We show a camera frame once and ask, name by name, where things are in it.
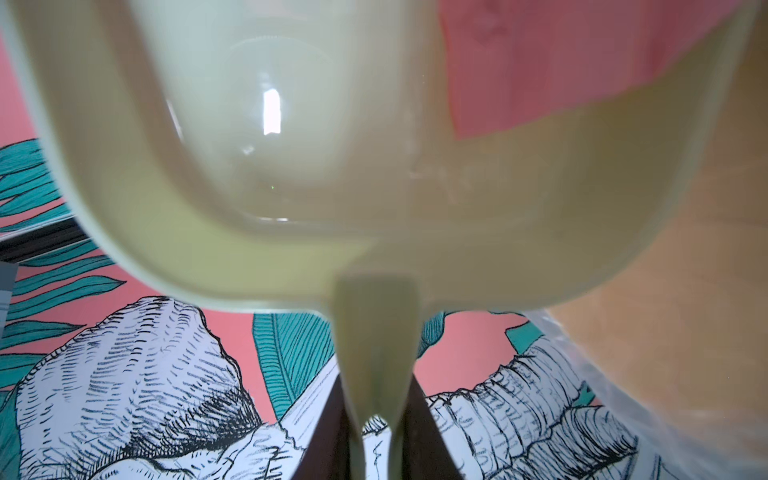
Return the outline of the pink paper scrap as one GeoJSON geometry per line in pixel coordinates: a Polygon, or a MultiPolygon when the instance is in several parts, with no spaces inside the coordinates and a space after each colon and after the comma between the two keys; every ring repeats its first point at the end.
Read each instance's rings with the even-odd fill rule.
{"type": "Polygon", "coordinates": [[[644,85],[737,1],[440,1],[460,138],[508,130],[644,85]]]}

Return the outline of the beige bin with plastic liner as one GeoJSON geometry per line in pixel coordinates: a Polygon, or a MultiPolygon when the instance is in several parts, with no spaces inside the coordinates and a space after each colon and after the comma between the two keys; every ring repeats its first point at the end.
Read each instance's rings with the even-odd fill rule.
{"type": "Polygon", "coordinates": [[[767,475],[767,16],[675,216],[549,311],[598,396],[696,479],[767,475]]]}

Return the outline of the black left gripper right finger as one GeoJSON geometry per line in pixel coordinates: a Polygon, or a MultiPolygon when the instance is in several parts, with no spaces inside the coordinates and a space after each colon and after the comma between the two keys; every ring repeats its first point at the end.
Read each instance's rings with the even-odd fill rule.
{"type": "Polygon", "coordinates": [[[402,478],[462,480],[431,414],[427,398],[412,377],[403,415],[402,478]]]}

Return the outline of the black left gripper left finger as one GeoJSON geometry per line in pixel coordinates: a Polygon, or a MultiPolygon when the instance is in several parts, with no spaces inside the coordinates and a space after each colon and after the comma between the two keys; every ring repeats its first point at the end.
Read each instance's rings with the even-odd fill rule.
{"type": "Polygon", "coordinates": [[[350,421],[341,380],[337,378],[292,480],[349,480],[350,421]]]}

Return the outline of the green plastic dustpan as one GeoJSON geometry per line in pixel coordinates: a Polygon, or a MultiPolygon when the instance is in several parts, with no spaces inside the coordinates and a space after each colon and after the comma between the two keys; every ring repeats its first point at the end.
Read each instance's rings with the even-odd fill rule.
{"type": "Polygon", "coordinates": [[[2,3],[53,183],[150,288],[11,383],[3,478],[291,479],[339,378],[351,478],[403,479],[415,377],[463,479],[696,479],[549,311],[675,216],[766,5],[460,138],[438,2],[2,3]]]}

